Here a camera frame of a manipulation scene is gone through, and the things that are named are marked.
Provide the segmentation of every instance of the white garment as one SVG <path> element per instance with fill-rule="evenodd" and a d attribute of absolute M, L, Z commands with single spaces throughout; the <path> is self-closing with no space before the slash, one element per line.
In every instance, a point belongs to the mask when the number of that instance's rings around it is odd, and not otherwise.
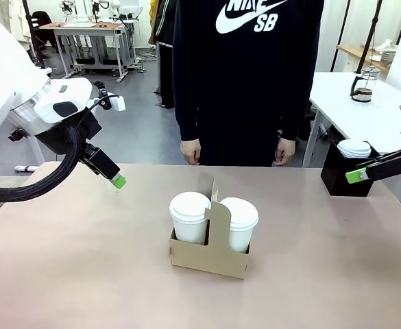
<path fill-rule="evenodd" d="M 21 0 L 0 0 L 0 23 L 29 50 L 31 34 Z"/>

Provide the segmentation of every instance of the black sweatshirt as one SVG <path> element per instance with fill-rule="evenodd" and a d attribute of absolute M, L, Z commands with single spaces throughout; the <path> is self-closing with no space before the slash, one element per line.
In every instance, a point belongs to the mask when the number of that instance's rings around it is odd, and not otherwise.
<path fill-rule="evenodd" d="M 324 0 L 178 0 L 175 113 L 183 141 L 214 127 L 295 140 L 308 108 Z"/>

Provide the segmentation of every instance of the corrugated black hose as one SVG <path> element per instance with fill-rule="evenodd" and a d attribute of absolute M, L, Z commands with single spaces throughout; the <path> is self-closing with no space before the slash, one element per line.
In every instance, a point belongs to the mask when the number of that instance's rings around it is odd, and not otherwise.
<path fill-rule="evenodd" d="M 50 175 L 37 183 L 11 188 L 0 188 L 0 202 L 21 202 L 40 197 L 57 187 L 77 166 L 82 151 L 82 142 L 77 126 L 66 126 L 66 143 L 69 147 L 64 160 Z"/>

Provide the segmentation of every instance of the cardboard handle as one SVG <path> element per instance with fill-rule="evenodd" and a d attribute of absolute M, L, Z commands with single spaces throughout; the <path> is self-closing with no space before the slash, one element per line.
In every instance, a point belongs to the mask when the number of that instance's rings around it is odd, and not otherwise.
<path fill-rule="evenodd" d="M 209 245 L 230 250 L 231 215 L 229 209 L 223 204 L 212 201 L 211 209 L 206 209 L 205 216 L 209 219 Z"/>

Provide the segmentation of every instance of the black box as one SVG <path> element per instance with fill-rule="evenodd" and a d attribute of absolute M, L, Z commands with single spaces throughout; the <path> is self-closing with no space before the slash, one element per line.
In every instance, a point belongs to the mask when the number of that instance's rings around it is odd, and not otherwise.
<path fill-rule="evenodd" d="M 366 180 L 356 184 L 350 184 L 346 180 L 345 174 L 357 170 L 357 165 L 368 162 L 380 156 L 380 154 L 371 147 L 371 155 L 367 159 L 349 159 L 344 158 L 339 149 L 339 141 L 331 142 L 328 155 L 326 156 L 321 178 L 324 181 L 330 195 L 342 197 L 367 197 L 371 190 L 371 180 Z"/>

